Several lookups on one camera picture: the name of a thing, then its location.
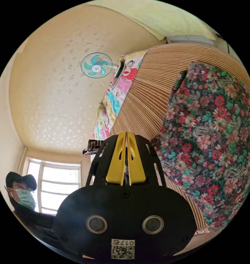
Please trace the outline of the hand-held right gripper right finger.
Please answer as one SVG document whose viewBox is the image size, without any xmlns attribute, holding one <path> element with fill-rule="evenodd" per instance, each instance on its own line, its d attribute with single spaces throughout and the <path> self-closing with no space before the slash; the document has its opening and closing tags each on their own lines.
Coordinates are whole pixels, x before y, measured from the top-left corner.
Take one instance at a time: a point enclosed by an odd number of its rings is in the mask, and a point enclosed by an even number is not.
<svg viewBox="0 0 250 264">
<path fill-rule="evenodd" d="M 132 132 L 127 133 L 128 170 L 130 185 L 141 184 L 146 181 L 136 136 Z"/>
</svg>

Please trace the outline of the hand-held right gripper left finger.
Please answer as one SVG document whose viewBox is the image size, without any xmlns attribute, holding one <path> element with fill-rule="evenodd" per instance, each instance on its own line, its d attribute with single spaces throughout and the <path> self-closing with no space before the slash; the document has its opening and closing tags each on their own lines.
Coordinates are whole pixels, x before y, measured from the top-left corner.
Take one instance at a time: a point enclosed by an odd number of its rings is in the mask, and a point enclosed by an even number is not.
<svg viewBox="0 0 250 264">
<path fill-rule="evenodd" d="M 106 176 L 106 182 L 123 185 L 126 159 L 126 132 L 117 135 L 116 143 Z"/>
</svg>

